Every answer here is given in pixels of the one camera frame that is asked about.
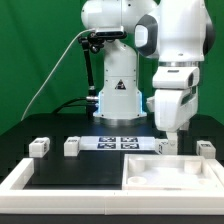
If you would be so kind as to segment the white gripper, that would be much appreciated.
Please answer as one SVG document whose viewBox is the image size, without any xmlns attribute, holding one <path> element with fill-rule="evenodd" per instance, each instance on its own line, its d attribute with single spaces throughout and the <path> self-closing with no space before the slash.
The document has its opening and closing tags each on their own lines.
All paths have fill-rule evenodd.
<svg viewBox="0 0 224 224">
<path fill-rule="evenodd" d="M 158 130 L 167 132 L 171 147 L 176 147 L 176 131 L 188 122 L 198 110 L 198 89 L 186 90 L 157 89 L 153 97 L 146 100 L 150 112 L 154 113 Z"/>
</svg>

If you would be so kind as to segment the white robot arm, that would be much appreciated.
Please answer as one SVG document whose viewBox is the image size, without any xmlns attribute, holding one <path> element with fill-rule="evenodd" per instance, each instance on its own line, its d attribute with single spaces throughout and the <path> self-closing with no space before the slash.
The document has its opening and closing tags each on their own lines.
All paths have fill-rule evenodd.
<svg viewBox="0 0 224 224">
<path fill-rule="evenodd" d="M 88 0 L 81 13 L 93 31 L 92 49 L 104 49 L 104 86 L 93 116 L 111 125 L 154 113 L 156 128 L 168 141 L 198 109 L 199 63 L 214 42 L 204 0 Z M 155 94 L 142 102 L 137 87 L 137 56 L 156 58 Z"/>
</svg>

